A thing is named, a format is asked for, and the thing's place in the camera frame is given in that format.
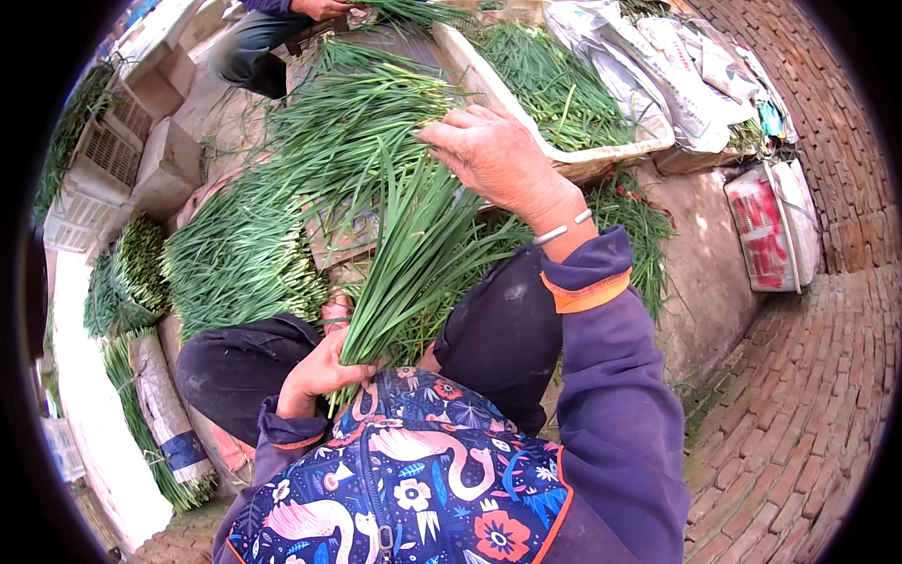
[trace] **sleeve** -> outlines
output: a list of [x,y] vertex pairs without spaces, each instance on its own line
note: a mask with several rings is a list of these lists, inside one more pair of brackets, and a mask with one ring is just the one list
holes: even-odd
[[216,529],[213,537],[212,564],[238,564],[240,560],[226,546],[226,537],[235,518],[260,486],[292,462],[301,458],[322,439],[328,420],[325,417],[306,419],[283,419],[276,415],[279,396],[273,395],[265,400],[260,408],[257,427],[260,438],[257,441],[257,452],[254,455],[253,478],[251,485],[241,490],[225,513],[223,521]]
[[241,0],[247,11],[256,10],[267,15],[282,15],[289,11],[290,0]]
[[564,324],[557,407],[563,477],[641,562],[682,561],[689,491],[683,408],[663,383],[655,328],[629,285],[621,226],[587,241],[543,280]]

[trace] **person's leg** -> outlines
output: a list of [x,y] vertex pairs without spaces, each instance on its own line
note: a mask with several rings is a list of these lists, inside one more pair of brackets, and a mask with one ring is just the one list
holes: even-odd
[[270,51],[313,25],[306,14],[250,12],[210,50],[213,76],[273,99],[285,96],[285,63]]
[[525,245],[496,264],[448,315],[434,349],[444,377],[484,395],[530,436],[545,424],[539,402],[563,346],[541,257]]
[[192,337],[179,353],[175,382],[185,399],[251,446],[264,398],[319,343],[310,325],[289,313]]

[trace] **orange trim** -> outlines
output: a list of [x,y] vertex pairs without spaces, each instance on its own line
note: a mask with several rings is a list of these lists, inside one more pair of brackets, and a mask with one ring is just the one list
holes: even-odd
[[630,285],[630,273],[632,273],[632,267],[626,269],[625,272],[608,276],[603,280],[586,286],[582,290],[565,290],[549,282],[544,272],[539,275],[542,277],[545,287],[548,288],[555,298],[557,313],[578,313],[597,308],[621,295],[627,286]]
[[542,541],[542,548],[538,549],[538,554],[536,555],[536,558],[533,559],[532,564],[539,564],[545,558],[545,555],[548,554],[548,551],[551,549],[551,543],[555,541],[557,533],[561,530],[561,525],[564,524],[566,512],[570,511],[570,504],[573,502],[573,488],[564,481],[564,466],[561,464],[561,455],[563,454],[564,447],[562,445],[557,449],[557,478],[561,481],[561,485],[566,488],[566,499],[564,500],[564,504],[561,505],[561,510],[557,514],[557,518],[551,524],[551,530],[548,531],[548,536]]
[[319,433],[316,437],[310,437],[309,439],[306,439],[306,440],[299,440],[298,442],[292,442],[287,445],[277,445],[275,443],[272,443],[272,445],[275,448],[281,448],[282,450],[294,450],[295,448],[301,448],[301,447],[306,447],[306,446],[312,445],[313,443],[317,442],[318,440],[320,440],[322,438],[323,438],[323,433]]
[[232,542],[230,540],[225,539],[225,544],[228,545],[228,548],[232,549],[232,553],[235,555],[238,561],[241,562],[241,564],[247,564],[247,562],[245,562],[244,559],[241,558],[241,555],[238,554],[238,550],[235,550],[235,547],[232,546]]

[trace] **silver bracelet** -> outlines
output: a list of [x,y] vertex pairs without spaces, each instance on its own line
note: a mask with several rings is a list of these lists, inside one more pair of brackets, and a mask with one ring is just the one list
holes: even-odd
[[[580,213],[578,216],[574,217],[573,221],[574,221],[574,223],[579,225],[579,224],[583,223],[584,221],[586,221],[586,219],[588,219],[591,216],[592,216],[592,210],[587,209],[586,211]],[[551,239],[554,239],[555,237],[559,237],[566,232],[567,232],[567,226],[555,227],[551,231],[548,231],[545,235],[540,235],[540,236],[535,237],[532,240],[532,243],[533,243],[533,245],[544,245]]]

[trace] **blue tape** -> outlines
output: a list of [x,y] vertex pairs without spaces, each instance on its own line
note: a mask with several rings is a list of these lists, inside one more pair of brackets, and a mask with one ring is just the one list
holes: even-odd
[[194,430],[187,430],[167,440],[160,445],[160,450],[163,451],[163,456],[173,471],[197,464],[207,458],[204,446],[200,444],[198,434]]

